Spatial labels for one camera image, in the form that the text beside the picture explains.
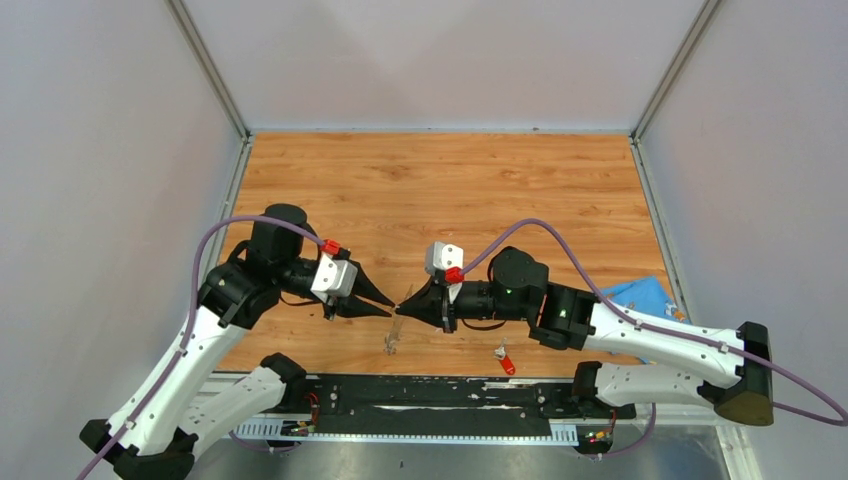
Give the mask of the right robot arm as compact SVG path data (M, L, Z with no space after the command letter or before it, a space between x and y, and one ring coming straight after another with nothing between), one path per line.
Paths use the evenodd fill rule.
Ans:
M554 350L595 350L645 359L621 366L583 362L573 377L571 403L584 417L635 403L695 405L748 426L774 422L768 329L745 322L735 329L666 322L594 293L557 284L547 265L508 246L489 262L484 280L460 275L459 247L437 242L426 256L430 278L397 314L456 331L463 320L522 321L531 339Z

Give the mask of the metal key organizer plate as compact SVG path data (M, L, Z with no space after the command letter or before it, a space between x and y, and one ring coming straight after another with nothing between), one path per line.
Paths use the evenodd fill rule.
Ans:
M403 326L406 320L405 316L394 312L392 315L392 325L384 337L384 349L383 351L389 355L395 355L398 350L398 345L403 337Z

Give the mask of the silver key with red tag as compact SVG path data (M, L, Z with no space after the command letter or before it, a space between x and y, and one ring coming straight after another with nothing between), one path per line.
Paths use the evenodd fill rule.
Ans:
M494 349L493 356L507 376L513 376L516 374L516 367L507 352L506 337L504 337L498 347Z

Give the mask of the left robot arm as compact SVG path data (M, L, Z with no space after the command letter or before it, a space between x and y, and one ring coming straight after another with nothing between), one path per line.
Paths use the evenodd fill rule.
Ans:
M220 361L284 294L320 305L329 320L389 315L391 299L349 250L317 235L302 208L273 204L248 222L250 237L223 263L192 273L187 317L139 389L110 417L83 427L81 441L118 477L183 479L211 445L260 412L319 413L305 369L280 353L195 403Z

